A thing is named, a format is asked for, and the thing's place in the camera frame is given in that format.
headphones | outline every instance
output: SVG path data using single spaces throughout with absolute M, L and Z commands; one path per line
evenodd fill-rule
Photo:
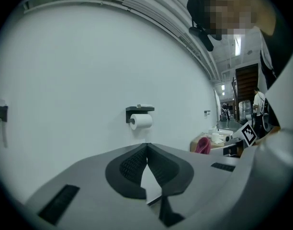
M 210 41 L 208 35 L 211 35 L 215 40 L 221 41 L 221 34 L 212 34 L 209 28 L 204 29 L 201 25 L 200 17 L 201 11 L 204 10 L 204 0 L 188 0 L 187 10 L 192 17 L 192 27 L 189 28 L 189 33 L 195 37 L 198 37 L 207 51 L 211 52 L 214 49 L 212 42 Z

pink cloth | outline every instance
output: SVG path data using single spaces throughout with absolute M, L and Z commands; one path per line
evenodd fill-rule
M 202 153 L 202 154 L 209 154 L 211 148 L 210 139 L 207 137 L 202 137 L 197 146 L 195 152 Z

ceiling light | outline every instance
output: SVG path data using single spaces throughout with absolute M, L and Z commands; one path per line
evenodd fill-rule
M 239 56 L 241 51 L 241 36 L 235 35 L 235 56 Z

wooden staircase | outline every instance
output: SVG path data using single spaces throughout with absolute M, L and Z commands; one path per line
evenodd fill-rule
M 236 103 L 236 120 L 239 121 L 239 103 L 249 100 L 254 102 L 254 88 L 258 85 L 258 64 L 236 69 L 236 79 L 232 86 Z

black shirt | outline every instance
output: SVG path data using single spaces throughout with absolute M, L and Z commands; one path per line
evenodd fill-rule
M 293 54 L 293 36 L 290 28 L 277 9 L 275 9 L 275 13 L 276 23 L 273 35 L 269 36 L 261 32 L 272 63 L 272 69 L 268 68 L 260 52 L 261 70 L 266 79 L 267 89 L 279 77 Z M 273 126 L 280 126 L 271 106 L 269 109 L 269 123 Z

